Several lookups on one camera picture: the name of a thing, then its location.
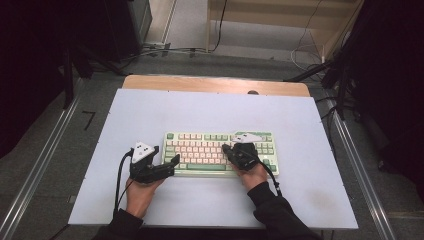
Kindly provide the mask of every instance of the keyboard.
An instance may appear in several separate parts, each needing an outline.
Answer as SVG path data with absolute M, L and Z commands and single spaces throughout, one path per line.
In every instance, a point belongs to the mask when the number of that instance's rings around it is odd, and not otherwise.
M 237 176 L 233 171 L 227 156 L 222 151 L 222 145 L 231 147 L 236 144 L 231 140 L 236 133 L 199 133 L 199 132 L 168 132 L 164 137 L 162 149 L 162 164 L 180 154 L 180 163 L 175 166 L 175 176 L 194 177 L 232 177 Z M 265 163 L 272 173 L 277 176 L 278 162 L 275 142 L 270 132 L 248 133 L 260 136 L 262 141 L 254 142 L 259 159 Z

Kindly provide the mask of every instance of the forearm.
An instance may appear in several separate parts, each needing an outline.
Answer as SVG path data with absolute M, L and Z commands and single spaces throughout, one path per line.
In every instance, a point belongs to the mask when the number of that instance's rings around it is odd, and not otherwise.
M 265 224 L 268 237 L 274 239 L 320 239 L 294 214 L 283 197 L 277 197 L 263 182 L 248 192 L 256 206 L 255 218 Z
M 120 209 L 108 226 L 101 227 L 93 240 L 135 239 L 143 220 Z

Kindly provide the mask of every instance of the white desk base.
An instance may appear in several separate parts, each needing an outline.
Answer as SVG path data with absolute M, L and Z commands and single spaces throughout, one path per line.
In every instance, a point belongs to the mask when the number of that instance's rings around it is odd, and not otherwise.
M 358 228 L 312 98 L 123 89 L 117 91 L 69 224 L 110 222 L 118 166 L 136 140 L 162 149 L 166 131 L 239 130 L 274 133 L 277 180 L 307 226 Z M 165 227 L 263 227 L 254 209 L 238 178 L 170 177 L 157 189 L 144 220 Z

